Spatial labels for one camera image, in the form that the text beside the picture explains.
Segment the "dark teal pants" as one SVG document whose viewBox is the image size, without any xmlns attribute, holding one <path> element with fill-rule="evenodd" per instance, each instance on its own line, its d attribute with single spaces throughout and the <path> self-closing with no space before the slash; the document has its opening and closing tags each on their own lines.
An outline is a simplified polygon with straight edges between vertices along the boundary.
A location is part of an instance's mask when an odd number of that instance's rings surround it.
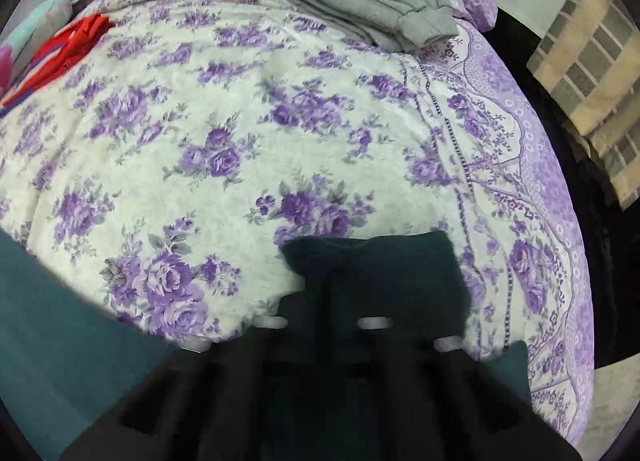
<svg viewBox="0 0 640 461">
<path fill-rule="evenodd" d="M 462 347 L 445 233 L 285 245 L 280 329 L 204 353 L 102 315 L 1 242 L 1 412 L 46 460 L 514 460 L 526 349 Z"/>
</svg>

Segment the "purple floral bedspread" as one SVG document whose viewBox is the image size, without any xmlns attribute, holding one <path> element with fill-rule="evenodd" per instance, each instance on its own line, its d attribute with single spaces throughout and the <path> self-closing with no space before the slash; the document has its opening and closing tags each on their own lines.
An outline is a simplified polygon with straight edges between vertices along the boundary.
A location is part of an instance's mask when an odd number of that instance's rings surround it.
<svg viewBox="0 0 640 461">
<path fill-rule="evenodd" d="M 302 236 L 447 233 L 465 346 L 528 347 L 571 443 L 593 387 L 584 242 L 534 108 L 471 21 L 391 54 L 285 0 L 95 0 L 112 28 L 1 122 L 1 228 L 142 330 L 231 337 Z"/>
</svg>

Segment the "beige grey brick cloth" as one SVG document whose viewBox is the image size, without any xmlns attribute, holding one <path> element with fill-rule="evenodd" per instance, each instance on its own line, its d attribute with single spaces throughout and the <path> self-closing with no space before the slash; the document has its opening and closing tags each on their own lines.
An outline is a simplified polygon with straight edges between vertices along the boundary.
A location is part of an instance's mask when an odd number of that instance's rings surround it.
<svg viewBox="0 0 640 461">
<path fill-rule="evenodd" d="M 603 164 L 624 210 L 639 200 L 639 29 L 622 0 L 566 0 L 527 62 Z"/>
</svg>

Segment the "red striped folded garment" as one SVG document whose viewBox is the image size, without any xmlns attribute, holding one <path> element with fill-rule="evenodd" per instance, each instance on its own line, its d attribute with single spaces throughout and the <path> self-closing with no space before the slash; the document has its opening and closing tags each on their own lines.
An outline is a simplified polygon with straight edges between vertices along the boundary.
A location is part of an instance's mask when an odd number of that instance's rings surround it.
<svg viewBox="0 0 640 461">
<path fill-rule="evenodd" d="M 26 74 L 17 82 L 17 88 L 2 99 L 1 110 L 12 110 L 38 89 L 66 74 L 114 26 L 115 23 L 105 14 L 93 13 L 52 36 L 29 61 Z"/>
</svg>

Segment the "pastel floral pillow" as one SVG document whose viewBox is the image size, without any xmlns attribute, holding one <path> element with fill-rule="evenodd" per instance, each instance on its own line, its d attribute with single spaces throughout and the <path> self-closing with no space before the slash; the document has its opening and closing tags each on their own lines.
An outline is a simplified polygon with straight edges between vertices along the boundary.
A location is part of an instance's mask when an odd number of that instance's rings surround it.
<svg viewBox="0 0 640 461">
<path fill-rule="evenodd" d="M 46 0 L 1 43 L 1 94 L 10 87 L 37 50 L 72 17 L 70 0 Z"/>
</svg>

